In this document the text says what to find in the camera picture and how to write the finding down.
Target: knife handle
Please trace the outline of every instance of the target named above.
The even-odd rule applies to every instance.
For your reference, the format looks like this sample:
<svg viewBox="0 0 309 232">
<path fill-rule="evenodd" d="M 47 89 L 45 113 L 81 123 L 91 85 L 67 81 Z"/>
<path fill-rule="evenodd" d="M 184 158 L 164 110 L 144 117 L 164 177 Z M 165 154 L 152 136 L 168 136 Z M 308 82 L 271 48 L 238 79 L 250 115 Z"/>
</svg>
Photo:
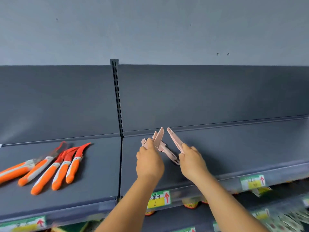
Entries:
<svg viewBox="0 0 309 232">
<path fill-rule="evenodd" d="M 39 162 L 27 175 L 19 179 L 18 185 L 20 187 L 26 185 L 28 182 L 32 181 L 37 175 L 40 174 L 53 160 L 51 156 L 47 156 L 44 160 Z"/>
<path fill-rule="evenodd" d="M 57 171 L 57 168 L 60 166 L 59 163 L 53 163 L 37 180 L 34 186 L 31 189 L 32 195 L 38 195 L 43 190 L 43 187 L 48 183 L 52 176 Z"/>
<path fill-rule="evenodd" d="M 33 169 L 34 166 L 33 160 L 28 160 L 0 172 L 0 184 L 26 174 Z"/>
<path fill-rule="evenodd" d="M 61 187 L 63 179 L 66 177 L 71 161 L 64 161 L 58 169 L 54 179 L 52 180 L 52 190 L 57 191 Z"/>
<path fill-rule="evenodd" d="M 66 173 L 66 182 L 68 184 L 72 183 L 74 181 L 75 174 L 77 172 L 77 169 L 79 167 L 79 162 L 82 160 L 81 157 L 75 157 L 72 161 L 72 164 L 70 165 L 68 172 Z"/>
</svg>

